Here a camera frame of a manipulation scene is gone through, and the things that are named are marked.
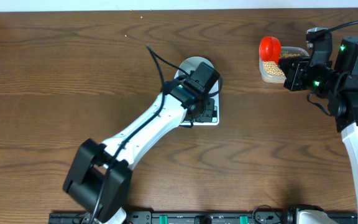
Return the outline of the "red measuring scoop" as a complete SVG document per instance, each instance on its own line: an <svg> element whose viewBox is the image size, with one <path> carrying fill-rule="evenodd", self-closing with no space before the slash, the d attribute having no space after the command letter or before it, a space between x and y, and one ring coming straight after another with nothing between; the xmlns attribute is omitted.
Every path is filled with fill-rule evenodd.
<svg viewBox="0 0 358 224"><path fill-rule="evenodd" d="M265 36L259 45L259 57L263 62L275 62L278 65L282 46L276 37Z"/></svg>

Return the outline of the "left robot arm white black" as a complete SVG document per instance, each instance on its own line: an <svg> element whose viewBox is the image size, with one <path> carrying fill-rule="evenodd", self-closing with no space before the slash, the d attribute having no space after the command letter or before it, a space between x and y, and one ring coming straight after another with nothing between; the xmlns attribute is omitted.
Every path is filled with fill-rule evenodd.
<svg viewBox="0 0 358 224"><path fill-rule="evenodd" d="M190 57L164 84L152 105L127 128L78 148L63 191L88 213L88 223L123 223L132 173L142 157L169 131L219 124L223 80L203 57Z"/></svg>

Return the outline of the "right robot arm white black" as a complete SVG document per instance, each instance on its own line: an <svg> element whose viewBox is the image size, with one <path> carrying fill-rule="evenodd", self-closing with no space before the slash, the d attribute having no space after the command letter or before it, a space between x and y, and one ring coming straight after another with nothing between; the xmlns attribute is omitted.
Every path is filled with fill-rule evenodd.
<svg viewBox="0 0 358 224"><path fill-rule="evenodd" d="M330 54L328 49L314 50L310 57L285 58L278 64L285 74L285 88L309 90L309 97L328 100L327 106L318 108L334 117L349 155L358 221L358 37L343 38L334 65Z"/></svg>

